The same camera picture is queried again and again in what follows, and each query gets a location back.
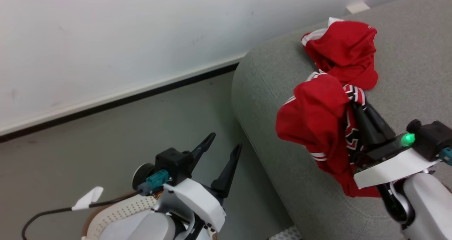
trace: gray sofa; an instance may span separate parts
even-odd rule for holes
[[[452,126],[452,0],[401,0],[345,19],[375,26],[376,71],[370,103],[396,133],[412,119]],[[379,198],[349,198],[306,149],[276,136],[276,113],[316,70],[300,39],[326,22],[258,46],[239,64],[232,106],[276,191],[306,240],[400,240]],[[452,168],[436,177],[452,187]]]

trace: black baseboard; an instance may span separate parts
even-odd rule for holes
[[[157,95],[159,93],[167,92],[169,90],[173,90],[173,89],[185,86],[185,85],[189,85],[189,84],[193,84],[193,83],[196,83],[196,82],[200,82],[202,80],[209,79],[209,78],[212,78],[212,77],[216,77],[216,76],[219,76],[221,74],[226,74],[228,72],[234,71],[237,68],[237,65],[238,65],[238,63],[232,64],[232,65],[229,65],[229,66],[225,66],[223,68],[219,68],[219,69],[216,69],[216,70],[213,70],[213,71],[209,71],[207,73],[204,73],[204,74],[201,74],[201,75],[198,75],[198,76],[195,76],[195,77],[191,77],[191,78],[188,78],[188,79],[184,79],[184,80],[172,83],[172,84],[168,84],[168,85],[165,85],[165,86],[153,89],[153,90],[148,90],[146,92],[142,92],[142,93],[139,93],[139,94],[136,94],[136,95],[132,95],[130,97],[126,97],[126,98],[123,98],[123,99],[120,99],[120,100],[115,100],[115,101],[112,101],[110,103],[106,103],[106,104],[103,104],[103,105],[100,105],[100,106],[89,108],[87,110],[83,110],[83,111],[80,111],[80,112],[77,112],[77,113],[74,113],[74,114],[71,114],[71,115],[68,115],[68,116],[63,116],[61,118],[54,119],[54,120],[51,120],[51,121],[48,121],[48,122],[45,122],[45,123],[37,124],[35,126],[31,126],[31,127],[26,128],[26,129],[21,129],[21,130],[15,131],[15,132],[11,132],[9,134],[5,134],[3,136],[0,136],[0,143],[7,142],[7,141],[10,141],[10,140],[16,139],[18,137],[23,137],[25,135],[32,134],[34,132],[38,132],[38,131],[41,131],[41,130],[44,130],[44,129],[48,129],[50,127],[54,127],[54,126],[57,126],[57,125],[60,125],[60,124],[66,123],[66,122],[70,122],[70,121],[73,121],[75,119],[80,119],[80,118],[85,117],[85,116],[90,116],[90,115],[93,115],[93,114],[96,114],[96,113],[99,113],[99,112],[102,112],[102,111],[106,111],[106,110],[109,110],[109,109],[112,109],[112,108],[115,108],[115,107],[118,107],[118,106],[126,105],[128,103],[132,103],[132,102],[137,101],[137,100],[142,100],[144,98],[151,97],[151,96]]]

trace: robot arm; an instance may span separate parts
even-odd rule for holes
[[[74,207],[45,211],[30,219],[24,226],[22,238],[29,224],[40,216],[111,205],[134,195],[152,195],[159,198],[150,211],[140,213],[141,220],[130,224],[128,218],[109,224],[104,231],[106,239],[115,240],[195,240],[202,230],[219,232],[225,222],[226,213],[222,207],[228,197],[236,171],[242,145],[237,145],[229,162],[218,179],[210,187],[191,179],[192,171],[215,138],[211,133],[192,152],[179,152],[169,148],[158,154],[155,164],[146,163],[134,173],[132,188],[136,192],[111,201],[97,201],[102,192],[96,187],[81,198]]]
[[[377,188],[407,239],[452,240],[452,194],[428,170],[439,162],[452,166],[452,129],[414,120],[396,136],[371,106],[354,107],[366,147],[353,158],[358,188]]]

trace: gray floor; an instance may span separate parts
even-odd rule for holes
[[[219,240],[264,240],[293,223],[230,108],[233,73],[171,90],[0,145],[0,238],[20,239],[39,211],[72,206],[94,186],[101,200],[131,191],[131,177],[166,148],[191,150],[216,140],[194,170],[204,184],[218,176],[237,143],[242,157],[225,201]],[[78,240],[90,211],[38,219],[29,240]]]

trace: red tracksuit top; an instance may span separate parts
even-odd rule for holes
[[[304,145],[318,167],[332,175],[350,197],[379,197],[374,187],[358,190],[355,166],[349,153],[360,151],[359,130],[350,100],[365,105],[363,90],[376,85],[373,40],[376,29],[365,23],[340,21],[302,38],[305,50],[318,66],[308,81],[294,89],[294,96],[276,116],[282,140]]]

